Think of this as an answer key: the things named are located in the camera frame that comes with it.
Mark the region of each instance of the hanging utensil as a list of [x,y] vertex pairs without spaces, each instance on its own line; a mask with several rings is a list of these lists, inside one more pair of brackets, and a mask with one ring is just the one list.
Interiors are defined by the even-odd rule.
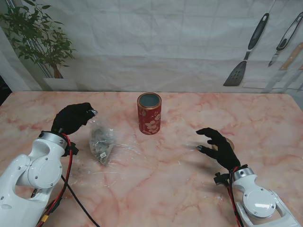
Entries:
[[272,57],[270,63],[268,64],[268,67],[270,67],[278,58],[280,52],[284,50],[284,48],[287,46],[289,43],[290,39],[292,38],[295,30],[297,29],[299,23],[301,22],[303,17],[303,12],[300,13],[297,18],[293,21],[293,23],[290,25],[288,30],[285,32],[284,36],[282,37],[279,45],[276,47],[276,53]]
[[256,27],[254,33],[252,34],[252,37],[250,39],[250,43],[248,44],[248,50],[246,51],[246,54],[245,54],[245,57],[244,57],[243,61],[240,62],[234,68],[234,70],[230,73],[229,77],[227,78],[227,80],[225,81],[223,86],[238,86],[241,83],[241,81],[244,77],[244,73],[245,73],[245,69],[246,69],[246,63],[247,63],[248,57],[250,55],[250,52],[255,47],[255,45],[257,44],[260,36],[262,35],[262,32],[265,28],[265,25],[268,21],[268,18],[269,18],[269,13],[266,13],[266,14],[263,15],[262,19],[259,21],[258,26]]
[[301,91],[301,89],[303,88],[303,84],[301,84],[297,90],[298,91]]
[[284,85],[284,87],[278,92],[278,93],[284,93],[287,89],[288,86],[292,83],[295,82],[301,75],[303,70],[303,65],[298,69],[298,72],[296,74],[294,74]]
[[[285,76],[286,72],[284,72],[284,71],[288,70],[289,65],[296,59],[296,57],[299,55],[299,53],[302,49],[303,49],[303,43],[298,44],[297,47],[293,50],[293,52],[289,55],[287,60],[284,62],[284,64],[279,68],[279,73],[277,73],[269,81],[267,86],[262,90],[262,93],[269,93],[273,89],[275,84],[277,82],[279,82],[283,78],[283,76]],[[293,78],[290,78],[290,80],[288,80],[288,82],[285,84],[285,86],[288,87],[292,83],[292,81],[293,81]]]

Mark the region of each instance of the white robotic arm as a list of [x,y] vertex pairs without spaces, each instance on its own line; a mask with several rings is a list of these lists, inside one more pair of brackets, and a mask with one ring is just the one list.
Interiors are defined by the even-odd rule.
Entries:
[[[232,187],[243,193],[243,202],[237,202],[236,207],[245,225],[248,227],[301,227],[275,192],[255,184],[256,178],[257,175],[248,167],[234,173],[235,181]],[[250,220],[250,218],[269,218],[274,214],[275,209],[281,216],[277,220],[260,225],[254,225]]]
[[[0,177],[1,226],[34,227],[39,221],[54,186],[60,180],[67,142],[53,132],[42,132],[29,156],[16,157]],[[31,186],[40,191],[33,198],[16,195],[15,186]]]

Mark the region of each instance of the red cable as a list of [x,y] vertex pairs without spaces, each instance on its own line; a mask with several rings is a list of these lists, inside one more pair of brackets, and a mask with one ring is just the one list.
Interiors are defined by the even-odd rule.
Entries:
[[[238,167],[235,167],[234,170],[232,171],[232,177],[233,177],[234,172],[237,169],[238,169]],[[236,213],[236,204],[232,200],[232,191],[231,190],[232,190],[232,182],[230,182],[230,184],[229,184],[229,197],[231,198],[231,201],[232,201],[233,212]],[[237,215],[236,215],[236,221],[237,221],[238,227],[241,227]]]
[[[69,161],[69,164],[68,164],[66,177],[65,177],[65,181],[68,182],[68,179],[70,178],[71,163],[72,163],[71,140],[70,140],[70,138],[68,138],[68,136],[66,134],[62,133],[62,135],[66,137],[66,139],[68,141],[68,145],[70,147],[70,161]],[[63,188],[61,189],[61,191],[60,191],[59,195],[57,196],[57,198],[55,199],[55,201],[52,203],[51,207],[45,212],[45,215],[50,214],[50,211],[53,209],[53,207],[55,206],[55,204],[57,203],[59,198],[62,196],[62,194],[63,194]],[[38,224],[37,227],[41,227],[43,224],[44,224],[44,222],[40,221],[40,223]]]

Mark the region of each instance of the robotic arm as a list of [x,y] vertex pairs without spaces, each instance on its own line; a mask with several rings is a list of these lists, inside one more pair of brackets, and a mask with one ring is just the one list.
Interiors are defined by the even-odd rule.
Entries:
[[[216,173],[214,181],[217,185],[223,184],[240,190],[243,193],[243,202],[235,203],[241,220],[247,227],[301,227],[299,222],[285,206],[279,196],[272,190],[266,190],[255,184],[257,175],[247,165],[241,166],[240,161],[234,154],[231,145],[218,131],[205,128],[197,131],[199,135],[210,137],[211,145],[216,145],[218,150],[213,150],[202,145],[197,149],[211,158],[218,161],[226,168],[229,174]],[[275,210],[281,216],[280,219],[267,222],[261,225],[254,225],[250,219],[265,219],[271,217]]]
[[[77,149],[62,133],[77,131],[95,116],[89,103],[69,105],[61,110],[53,122],[51,131],[42,131],[34,141],[31,153],[16,157],[0,177],[0,220],[1,226],[34,227],[39,221],[51,192],[62,174],[61,156],[67,150]],[[30,186],[40,191],[33,198],[20,198],[15,186]]]

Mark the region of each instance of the knife handle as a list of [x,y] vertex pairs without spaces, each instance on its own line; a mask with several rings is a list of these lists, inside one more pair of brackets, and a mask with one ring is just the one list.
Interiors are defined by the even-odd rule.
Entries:
[[288,66],[294,61],[294,59],[299,55],[300,51],[303,49],[303,42],[297,45],[297,47],[293,50],[284,64],[281,66],[279,70],[287,70]]
[[293,21],[292,25],[290,25],[290,27],[288,28],[288,30],[285,32],[285,34],[282,37],[279,45],[276,47],[277,51],[281,51],[281,50],[283,50],[287,46],[289,40],[292,38],[295,30],[297,29],[299,23],[301,22],[302,17],[303,17],[303,12],[300,13],[297,16],[297,18]]
[[262,32],[265,28],[265,25],[268,21],[269,13],[266,13],[263,15],[262,19],[259,21],[258,26],[256,27],[254,34],[252,34],[252,37],[250,39],[250,43],[248,44],[248,49],[251,50],[255,47],[257,44],[260,36],[262,35]]

